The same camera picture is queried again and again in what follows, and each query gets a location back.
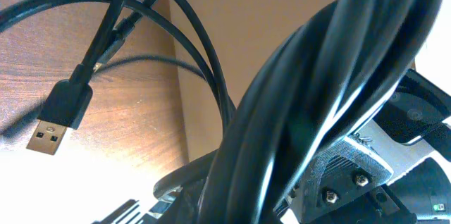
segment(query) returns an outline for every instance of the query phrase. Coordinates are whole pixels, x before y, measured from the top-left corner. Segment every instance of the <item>black usb plug housing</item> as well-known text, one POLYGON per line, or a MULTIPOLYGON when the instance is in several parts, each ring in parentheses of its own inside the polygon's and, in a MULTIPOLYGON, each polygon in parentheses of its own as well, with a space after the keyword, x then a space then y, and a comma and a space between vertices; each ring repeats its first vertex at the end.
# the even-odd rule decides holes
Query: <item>black usb plug housing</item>
POLYGON ((51 90, 38 116, 40 120, 27 148, 55 154, 67 128, 77 129, 92 97, 87 83, 61 80, 51 90))

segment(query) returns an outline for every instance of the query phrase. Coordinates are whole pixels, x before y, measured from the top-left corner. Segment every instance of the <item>screw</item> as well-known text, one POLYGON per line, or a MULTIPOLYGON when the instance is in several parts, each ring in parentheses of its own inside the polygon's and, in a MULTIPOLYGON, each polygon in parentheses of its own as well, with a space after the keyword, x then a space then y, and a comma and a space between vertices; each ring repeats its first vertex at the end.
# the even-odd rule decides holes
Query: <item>screw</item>
POLYGON ((332 191, 326 191, 326 202, 329 204, 335 204, 338 200, 338 195, 332 191))
POLYGON ((365 187, 365 185, 369 184, 369 180, 366 176, 359 174, 355 176, 355 184, 360 187, 365 187))

